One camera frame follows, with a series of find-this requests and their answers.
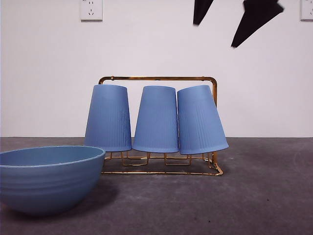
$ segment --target blue cup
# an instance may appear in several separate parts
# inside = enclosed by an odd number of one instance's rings
[[[174,88],[165,86],[143,88],[133,149],[153,153],[179,151]]]
[[[116,85],[93,87],[85,145],[107,152],[132,148],[127,88]]]
[[[208,153],[228,148],[209,86],[178,91],[180,154]]]

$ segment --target gold metal rack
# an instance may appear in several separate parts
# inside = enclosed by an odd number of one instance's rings
[[[217,105],[217,81],[213,77],[102,77],[99,80],[99,84],[103,84],[106,80],[150,80],[150,81],[210,81],[213,85],[213,99],[215,105]],[[207,165],[208,169],[215,170],[214,173],[211,172],[181,172],[181,171],[140,171],[140,170],[123,170],[123,171],[106,171],[105,167],[104,170],[101,172],[102,174],[184,174],[184,175],[223,175],[222,169],[218,165],[217,161],[217,152],[211,153],[203,153],[201,157],[199,156],[192,156],[186,155],[184,157],[169,157],[168,154],[163,153],[163,156],[152,156],[152,153],[147,152],[146,156],[129,156],[129,151],[126,152],[126,155],[123,152],[120,152],[119,156],[113,156],[113,153],[109,153],[110,156],[107,157],[105,160],[110,161],[113,159],[121,159],[122,166],[125,167],[135,167],[135,166],[145,166],[148,165],[149,160],[151,159],[163,159],[164,164],[169,168],[172,166],[190,166],[192,160],[202,160]],[[133,160],[144,160],[144,163],[140,164],[127,164],[126,161],[133,161]],[[185,161],[187,163],[184,164],[170,164],[169,160],[180,160]]]

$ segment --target black object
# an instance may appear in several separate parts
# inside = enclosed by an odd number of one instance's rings
[[[284,8],[277,2],[278,0],[245,0],[245,13],[240,21],[231,46],[238,47],[256,30],[279,13],[282,13]]]
[[[213,0],[195,0],[194,24],[200,25]]]

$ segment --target gray carpet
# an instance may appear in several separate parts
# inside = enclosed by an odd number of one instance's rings
[[[313,138],[227,140],[223,176],[102,175],[84,201],[57,216],[34,218],[2,205],[0,234],[313,234]],[[82,143],[2,138],[1,152]]]

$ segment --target electrical socket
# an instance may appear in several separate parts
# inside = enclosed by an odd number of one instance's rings
[[[80,0],[81,21],[102,21],[102,0]]]

